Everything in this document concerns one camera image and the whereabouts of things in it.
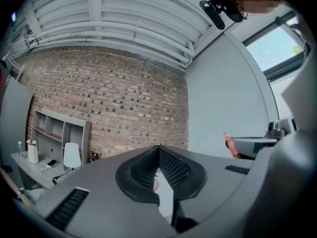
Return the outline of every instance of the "white container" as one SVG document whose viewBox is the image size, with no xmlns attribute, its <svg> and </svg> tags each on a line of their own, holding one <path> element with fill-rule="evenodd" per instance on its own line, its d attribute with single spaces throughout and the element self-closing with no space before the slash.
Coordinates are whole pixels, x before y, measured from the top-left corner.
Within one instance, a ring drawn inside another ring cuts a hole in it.
<svg viewBox="0 0 317 238">
<path fill-rule="evenodd" d="M 29 162 L 32 164 L 36 164 L 39 162 L 39 156 L 38 156 L 38 149 L 36 146 L 36 141 L 27 140 L 26 143 L 28 144 L 28 158 Z"/>
</svg>

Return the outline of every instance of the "bottle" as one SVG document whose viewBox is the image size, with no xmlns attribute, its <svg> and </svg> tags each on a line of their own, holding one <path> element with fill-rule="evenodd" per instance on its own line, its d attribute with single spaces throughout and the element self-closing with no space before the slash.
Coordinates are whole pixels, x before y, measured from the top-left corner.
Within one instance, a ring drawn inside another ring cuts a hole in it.
<svg viewBox="0 0 317 238">
<path fill-rule="evenodd" d="M 22 142 L 19 141 L 18 144 L 19 144 L 19 145 L 18 145 L 19 155 L 20 155 L 20 158 L 23 159 L 23 152 L 22 152 L 22 145 L 21 145 Z"/>
</svg>

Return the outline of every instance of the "desk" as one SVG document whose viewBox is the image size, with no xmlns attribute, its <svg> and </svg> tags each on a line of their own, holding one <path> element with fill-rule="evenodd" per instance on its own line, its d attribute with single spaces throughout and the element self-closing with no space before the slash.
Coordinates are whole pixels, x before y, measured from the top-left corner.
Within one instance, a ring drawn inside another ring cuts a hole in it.
<svg viewBox="0 0 317 238">
<path fill-rule="evenodd" d="M 39 154 L 39 162 L 37 164 L 32 164 L 28 161 L 27 155 L 28 152 L 23 152 L 23 159 L 21 159 L 18 153 L 11 154 L 11 157 L 18 165 L 20 177 L 25 189 L 31 189 L 36 183 L 46 189 L 50 189 L 54 187 L 54 183 L 52 182 L 53 177 L 68 171 L 65 171 L 63 164 L 59 163 L 57 166 L 48 169 L 45 172 L 41 172 L 41 168 L 45 168 L 46 164 L 52 159 Z M 61 182 L 66 177 L 67 176 L 62 176 L 57 179 L 56 182 Z"/>
</svg>

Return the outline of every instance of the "white lamp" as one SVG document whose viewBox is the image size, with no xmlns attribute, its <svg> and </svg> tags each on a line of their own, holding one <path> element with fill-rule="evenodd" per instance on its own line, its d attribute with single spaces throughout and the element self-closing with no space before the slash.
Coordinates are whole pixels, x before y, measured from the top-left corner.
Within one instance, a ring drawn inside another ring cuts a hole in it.
<svg viewBox="0 0 317 238">
<path fill-rule="evenodd" d="M 68 168 L 74 168 L 81 166 L 80 156 L 79 156 L 79 147 L 75 143 L 66 143 L 64 151 L 64 165 Z"/>
</svg>

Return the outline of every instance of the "brick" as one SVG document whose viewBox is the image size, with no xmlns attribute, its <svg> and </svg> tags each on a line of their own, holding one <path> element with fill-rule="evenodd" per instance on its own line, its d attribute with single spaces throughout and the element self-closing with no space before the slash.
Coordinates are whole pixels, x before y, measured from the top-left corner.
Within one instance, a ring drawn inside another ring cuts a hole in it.
<svg viewBox="0 0 317 238">
<path fill-rule="evenodd" d="M 17 63 L 35 93 L 28 138 L 39 105 L 90 120 L 89 152 L 102 158 L 157 143 L 188 148 L 186 78 L 168 65 L 101 47 L 35 51 Z"/>
</svg>

